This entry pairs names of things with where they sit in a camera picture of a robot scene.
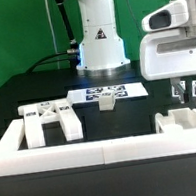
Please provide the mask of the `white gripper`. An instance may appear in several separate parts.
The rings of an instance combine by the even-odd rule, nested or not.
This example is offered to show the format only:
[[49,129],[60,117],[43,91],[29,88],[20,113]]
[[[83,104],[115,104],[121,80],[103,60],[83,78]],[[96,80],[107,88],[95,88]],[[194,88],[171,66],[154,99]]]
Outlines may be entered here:
[[181,103],[185,89],[179,76],[196,74],[196,35],[188,28],[190,12],[185,0],[174,0],[142,20],[146,36],[140,43],[141,75],[148,81],[171,78]]

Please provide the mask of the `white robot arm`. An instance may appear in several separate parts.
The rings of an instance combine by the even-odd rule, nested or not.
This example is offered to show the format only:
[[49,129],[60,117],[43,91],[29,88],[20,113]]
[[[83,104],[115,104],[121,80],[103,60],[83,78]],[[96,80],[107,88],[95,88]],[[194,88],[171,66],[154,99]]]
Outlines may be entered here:
[[[78,0],[83,24],[83,41],[73,36],[65,0],[55,0],[70,45],[78,50],[80,75],[113,75],[131,63],[124,42],[117,34],[114,0]],[[180,78],[196,75],[196,0],[170,0],[166,6],[143,18],[146,32],[140,43],[140,70],[144,79],[168,78],[178,88]]]

